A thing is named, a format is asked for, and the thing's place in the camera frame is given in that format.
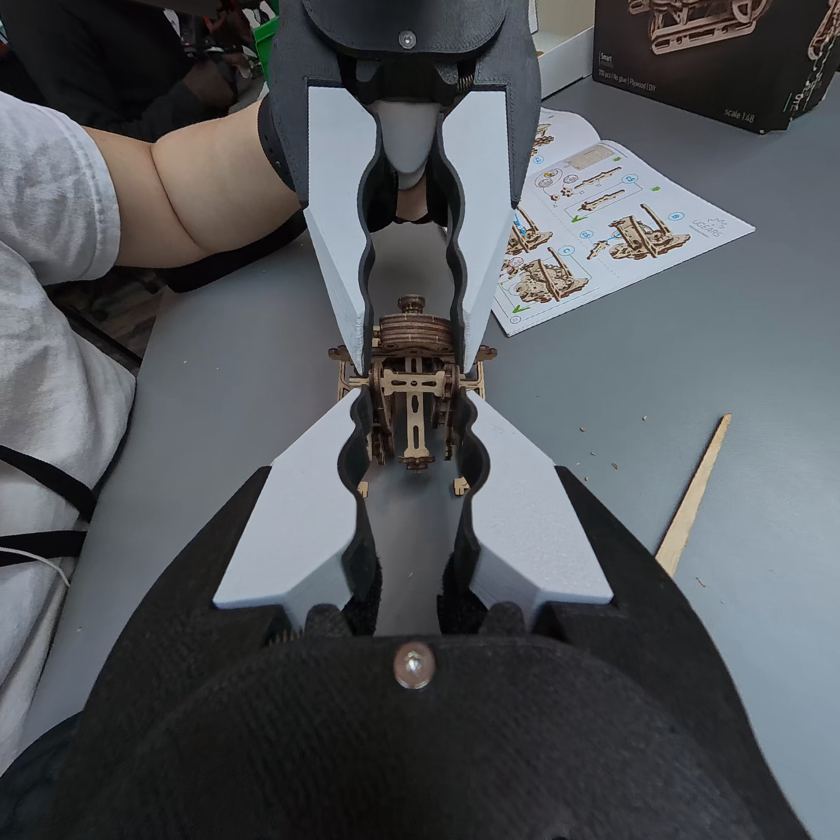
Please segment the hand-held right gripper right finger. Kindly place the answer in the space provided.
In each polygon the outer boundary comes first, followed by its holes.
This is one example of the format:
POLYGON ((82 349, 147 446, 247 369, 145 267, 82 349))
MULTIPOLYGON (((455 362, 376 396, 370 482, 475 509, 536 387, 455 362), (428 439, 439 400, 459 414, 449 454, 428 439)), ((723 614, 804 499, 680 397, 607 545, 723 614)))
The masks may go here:
POLYGON ((527 628, 547 602, 606 604, 613 590, 552 459, 479 395, 458 394, 458 465, 469 484, 437 616, 471 634, 511 602, 527 628))

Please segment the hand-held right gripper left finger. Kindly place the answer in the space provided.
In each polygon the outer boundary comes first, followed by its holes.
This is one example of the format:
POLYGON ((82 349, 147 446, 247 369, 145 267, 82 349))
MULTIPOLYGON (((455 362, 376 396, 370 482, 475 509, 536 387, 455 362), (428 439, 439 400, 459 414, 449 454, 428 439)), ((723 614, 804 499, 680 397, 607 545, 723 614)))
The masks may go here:
POLYGON ((368 595, 375 542, 359 484, 371 462, 372 417, 369 389, 354 389, 275 458, 216 607, 280 605, 300 628, 315 605, 368 595))

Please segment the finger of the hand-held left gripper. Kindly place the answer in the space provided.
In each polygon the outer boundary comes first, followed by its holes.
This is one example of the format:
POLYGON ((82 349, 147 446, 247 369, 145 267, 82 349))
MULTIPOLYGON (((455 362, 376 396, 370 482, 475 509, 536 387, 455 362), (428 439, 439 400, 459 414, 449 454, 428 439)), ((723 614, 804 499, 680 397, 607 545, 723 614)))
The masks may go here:
POLYGON ((342 87, 308 90, 308 230, 347 350, 360 374, 370 362, 369 303, 363 289, 371 237, 361 184, 381 151, 378 123, 342 87))
POLYGON ((472 91, 438 119, 432 173, 448 214, 455 356, 461 370, 469 371, 485 334, 512 225, 504 91, 472 91))

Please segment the wooden mechanical model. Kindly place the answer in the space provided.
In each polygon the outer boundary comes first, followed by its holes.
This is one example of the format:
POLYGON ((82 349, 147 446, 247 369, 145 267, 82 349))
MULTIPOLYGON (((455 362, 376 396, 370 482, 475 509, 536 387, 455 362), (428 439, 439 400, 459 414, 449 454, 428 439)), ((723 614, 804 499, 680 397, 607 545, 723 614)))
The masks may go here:
POLYGON ((471 376, 455 361, 449 320, 425 314, 425 299, 400 297, 400 313, 383 316, 373 328, 372 363, 369 374, 354 367, 350 353, 340 345, 329 357, 340 364, 338 398, 354 388, 368 385, 373 405, 369 456, 380 465, 395 456, 395 423, 405 408, 406 448, 396 460, 411 471, 425 470, 435 461, 425 442, 426 427, 444 430, 444 459, 452 459, 459 441, 454 408, 459 391, 486 396, 484 363, 496 358, 497 350, 485 344, 476 356, 476 375, 471 376))

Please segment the person's left forearm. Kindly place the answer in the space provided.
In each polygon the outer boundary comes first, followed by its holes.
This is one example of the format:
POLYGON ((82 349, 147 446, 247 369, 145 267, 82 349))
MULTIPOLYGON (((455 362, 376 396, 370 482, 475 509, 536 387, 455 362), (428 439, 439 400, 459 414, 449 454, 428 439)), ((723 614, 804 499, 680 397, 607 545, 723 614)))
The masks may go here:
POLYGON ((119 202, 118 266, 191 264, 255 242, 299 208, 268 162, 259 103, 146 143, 87 128, 119 202))

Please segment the grey desk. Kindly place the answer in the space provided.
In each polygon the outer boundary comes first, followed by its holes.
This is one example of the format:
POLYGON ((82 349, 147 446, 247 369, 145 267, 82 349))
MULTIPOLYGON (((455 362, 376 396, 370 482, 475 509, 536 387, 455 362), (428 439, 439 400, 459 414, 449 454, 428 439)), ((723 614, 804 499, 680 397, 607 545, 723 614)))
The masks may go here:
MULTIPOLYGON (((732 414, 675 580, 815 838, 838 838, 837 83, 765 136, 590 79, 552 97, 755 232, 485 337, 489 402, 650 550, 732 414)), ((330 408, 340 342, 307 235, 164 294, 22 748, 82 708, 165 566, 330 408)))

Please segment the green crate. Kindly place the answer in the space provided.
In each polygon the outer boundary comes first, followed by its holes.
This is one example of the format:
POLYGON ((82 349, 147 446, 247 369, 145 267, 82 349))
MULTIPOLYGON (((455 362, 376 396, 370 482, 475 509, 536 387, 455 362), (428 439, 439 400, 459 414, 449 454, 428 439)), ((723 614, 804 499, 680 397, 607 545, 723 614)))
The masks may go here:
POLYGON ((269 79, 270 52, 278 23, 279 18, 273 17, 253 30, 255 52, 259 58, 266 84, 268 84, 269 79))

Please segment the white instruction booklet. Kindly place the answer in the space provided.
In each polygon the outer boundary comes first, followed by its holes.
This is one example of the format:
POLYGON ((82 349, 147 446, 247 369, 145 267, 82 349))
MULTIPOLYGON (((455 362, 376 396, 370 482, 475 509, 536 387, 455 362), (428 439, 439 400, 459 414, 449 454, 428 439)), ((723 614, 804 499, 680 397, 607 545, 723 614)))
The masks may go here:
POLYGON ((753 230, 543 108, 492 311, 512 336, 753 230))

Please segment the white cardboard box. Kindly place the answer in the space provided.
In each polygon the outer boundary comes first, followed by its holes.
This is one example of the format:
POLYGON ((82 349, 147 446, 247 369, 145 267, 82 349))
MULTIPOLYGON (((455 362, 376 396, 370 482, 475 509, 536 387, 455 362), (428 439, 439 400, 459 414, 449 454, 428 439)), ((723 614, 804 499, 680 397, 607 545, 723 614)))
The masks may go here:
POLYGON ((593 27, 573 35, 541 29, 532 35, 539 53, 541 99, 592 73, 593 27))

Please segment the thin wooden stick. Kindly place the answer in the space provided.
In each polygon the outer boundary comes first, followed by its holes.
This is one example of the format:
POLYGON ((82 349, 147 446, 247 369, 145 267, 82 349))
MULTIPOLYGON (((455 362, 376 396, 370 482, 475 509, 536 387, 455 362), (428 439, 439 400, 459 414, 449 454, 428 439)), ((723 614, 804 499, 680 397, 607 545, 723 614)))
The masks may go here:
POLYGON ((656 552, 657 562, 671 578, 677 572, 731 420, 730 413, 721 417, 656 552))

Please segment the dark model kit box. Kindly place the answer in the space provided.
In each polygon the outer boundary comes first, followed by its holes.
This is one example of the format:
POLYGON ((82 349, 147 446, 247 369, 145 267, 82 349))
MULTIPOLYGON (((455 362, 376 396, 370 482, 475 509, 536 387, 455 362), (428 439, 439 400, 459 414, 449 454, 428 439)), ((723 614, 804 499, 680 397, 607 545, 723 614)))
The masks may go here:
POLYGON ((592 78, 756 133, 814 109, 838 1, 597 1, 592 78))

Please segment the person's white t-shirt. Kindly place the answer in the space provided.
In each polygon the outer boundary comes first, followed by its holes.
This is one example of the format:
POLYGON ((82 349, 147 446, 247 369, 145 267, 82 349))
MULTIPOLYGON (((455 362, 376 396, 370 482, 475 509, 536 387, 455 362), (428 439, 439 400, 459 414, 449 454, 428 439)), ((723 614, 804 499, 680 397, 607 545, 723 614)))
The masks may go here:
MULTIPOLYGON (((1 443, 85 487, 125 432, 134 379, 77 335, 45 287, 103 276, 118 199, 91 136, 66 115, 1 95, 1 443)), ((13 761, 46 661, 83 519, 60 493, 2 463, 1 767, 13 761)))

